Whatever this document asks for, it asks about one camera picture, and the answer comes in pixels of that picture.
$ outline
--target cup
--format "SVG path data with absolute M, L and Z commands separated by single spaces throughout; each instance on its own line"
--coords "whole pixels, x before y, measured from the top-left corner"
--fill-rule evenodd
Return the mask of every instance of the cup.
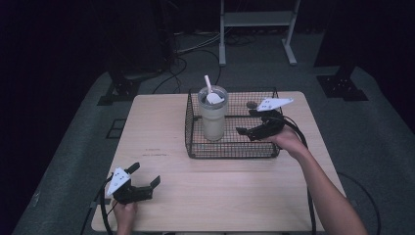
M 211 87 L 213 93 L 224 101 L 211 104 L 207 100 L 208 88 L 202 88 L 198 93 L 199 111 L 203 120 L 204 136 L 207 140 L 215 141 L 223 137 L 225 132 L 225 115 L 228 112 L 228 92 L 220 86 Z

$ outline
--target table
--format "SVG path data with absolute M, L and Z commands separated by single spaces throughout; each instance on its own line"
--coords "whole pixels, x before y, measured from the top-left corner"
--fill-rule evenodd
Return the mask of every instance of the table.
M 294 98 L 285 116 L 300 127 L 309 150 L 344 194 L 324 141 L 301 92 L 278 92 Z M 150 201 L 139 202 L 134 230 L 156 232 L 310 231 L 306 184 L 300 165 L 286 151 L 274 159 L 194 160 L 184 141 L 187 95 L 139 95 L 132 104 L 110 173 L 139 162 L 132 185 L 161 184 Z M 317 230 L 323 230 L 316 215 Z M 109 223 L 116 229 L 114 214 Z M 94 230 L 105 230 L 96 209 Z

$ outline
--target straw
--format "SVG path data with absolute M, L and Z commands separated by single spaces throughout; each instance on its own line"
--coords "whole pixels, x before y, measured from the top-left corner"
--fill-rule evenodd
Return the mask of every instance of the straw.
M 207 93 L 210 94 L 211 93 L 211 85 L 210 85 L 210 80 L 208 79 L 208 75 L 205 75 L 205 81 L 207 82 Z

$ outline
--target black wire basket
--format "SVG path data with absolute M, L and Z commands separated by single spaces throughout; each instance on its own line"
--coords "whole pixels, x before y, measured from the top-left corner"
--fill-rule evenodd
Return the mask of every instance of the black wire basket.
M 190 89 L 185 120 L 185 144 L 192 159 L 269 159 L 276 158 L 279 148 L 273 143 L 250 141 L 239 135 L 236 127 L 247 129 L 262 124 L 260 117 L 250 116 L 249 110 L 264 98 L 278 98 L 275 88 L 225 88 L 228 92 L 228 113 L 225 116 L 224 135 L 220 140 L 204 137 L 203 121 L 199 112 L 198 92 Z

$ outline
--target floor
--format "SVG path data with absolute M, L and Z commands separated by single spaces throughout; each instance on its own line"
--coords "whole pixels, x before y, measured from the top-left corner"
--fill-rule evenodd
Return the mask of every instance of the floor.
M 360 68 L 355 69 L 351 79 L 368 101 L 346 102 L 325 96 L 316 76 L 333 74 L 337 68 L 313 67 L 322 34 L 293 36 L 292 47 L 298 60 L 294 67 L 288 63 L 282 38 L 281 34 L 241 37 L 250 43 L 227 46 L 227 65 L 223 68 L 218 65 L 214 42 L 175 60 L 171 72 L 176 77 L 166 71 L 143 81 L 138 93 L 186 93 L 192 87 L 205 86 L 206 74 L 212 83 L 217 81 L 223 87 L 272 86 L 279 91 L 303 92 L 335 168 L 341 172 L 346 194 L 369 233 L 376 234 L 381 226 L 381 234 L 412 234 L 413 133 L 382 94 L 376 80 Z M 206 40 L 200 35 L 179 35 L 176 44 L 179 49 L 186 49 Z M 131 106 L 130 101 L 98 106 L 110 85 L 107 73 L 97 77 L 14 234 L 80 232 L 116 151 L 118 139 L 108 138 L 109 130 L 116 119 L 127 118 Z M 89 215 L 83 234 L 104 234 L 91 229 L 91 219 Z

